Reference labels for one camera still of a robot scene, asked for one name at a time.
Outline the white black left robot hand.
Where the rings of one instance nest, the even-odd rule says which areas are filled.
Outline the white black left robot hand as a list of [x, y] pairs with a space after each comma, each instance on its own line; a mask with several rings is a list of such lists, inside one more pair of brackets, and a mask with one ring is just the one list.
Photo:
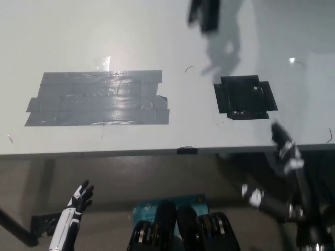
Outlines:
[[94, 186], [83, 182], [72, 195], [56, 225], [49, 250], [74, 250], [83, 212], [92, 204]]

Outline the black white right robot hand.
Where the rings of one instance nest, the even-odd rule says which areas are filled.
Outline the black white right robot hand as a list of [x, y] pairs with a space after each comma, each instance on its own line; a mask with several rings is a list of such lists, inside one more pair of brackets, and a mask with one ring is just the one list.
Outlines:
[[305, 175], [305, 162], [298, 146], [278, 122], [271, 125], [272, 140], [277, 146], [277, 158], [283, 166], [283, 173], [294, 186], [298, 203], [283, 203], [258, 188], [247, 184], [239, 186], [241, 197], [250, 206], [267, 213], [280, 221], [302, 222], [310, 217], [310, 189]]

